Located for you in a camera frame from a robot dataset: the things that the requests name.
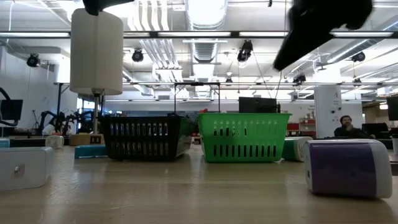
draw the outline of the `computer monitor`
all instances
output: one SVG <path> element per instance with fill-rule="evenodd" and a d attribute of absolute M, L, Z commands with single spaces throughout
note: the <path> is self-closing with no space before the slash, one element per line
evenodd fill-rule
<path fill-rule="evenodd" d="M 398 121 L 398 96 L 387 97 L 388 119 Z"/>
<path fill-rule="evenodd" d="M 280 113 L 276 99 L 239 97 L 239 113 Z"/>
<path fill-rule="evenodd" d="M 1 120 L 20 120 L 23 100 L 0 100 Z"/>

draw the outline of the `teal box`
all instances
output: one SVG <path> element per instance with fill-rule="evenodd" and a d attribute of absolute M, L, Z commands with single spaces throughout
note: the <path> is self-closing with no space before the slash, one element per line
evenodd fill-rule
<path fill-rule="evenodd" d="M 75 147 L 75 159 L 107 157 L 105 145 L 87 145 Z"/>

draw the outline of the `black basket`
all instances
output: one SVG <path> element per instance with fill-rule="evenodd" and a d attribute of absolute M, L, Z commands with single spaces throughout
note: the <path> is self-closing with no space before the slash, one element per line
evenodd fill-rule
<path fill-rule="evenodd" d="M 193 123 L 184 117 L 100 118 L 111 159 L 171 161 L 190 148 Z"/>

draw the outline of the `man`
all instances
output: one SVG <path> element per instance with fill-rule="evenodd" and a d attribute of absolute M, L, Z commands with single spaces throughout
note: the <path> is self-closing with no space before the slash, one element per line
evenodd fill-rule
<path fill-rule="evenodd" d="M 368 136 L 361 129 L 354 128 L 351 124 L 353 120 L 350 116 L 344 115 L 340 118 L 341 127 L 336 128 L 335 137 L 345 137 L 345 138 L 376 138 L 373 134 Z"/>

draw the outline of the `plastic basket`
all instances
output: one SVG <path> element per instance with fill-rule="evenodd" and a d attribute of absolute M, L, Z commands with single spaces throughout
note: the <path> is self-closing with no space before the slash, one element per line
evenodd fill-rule
<path fill-rule="evenodd" d="M 202 149 L 208 162 L 279 161 L 291 114 L 199 114 Z"/>
<path fill-rule="evenodd" d="M 193 123 L 184 117 L 100 118 L 109 158 L 171 161 L 190 148 Z"/>

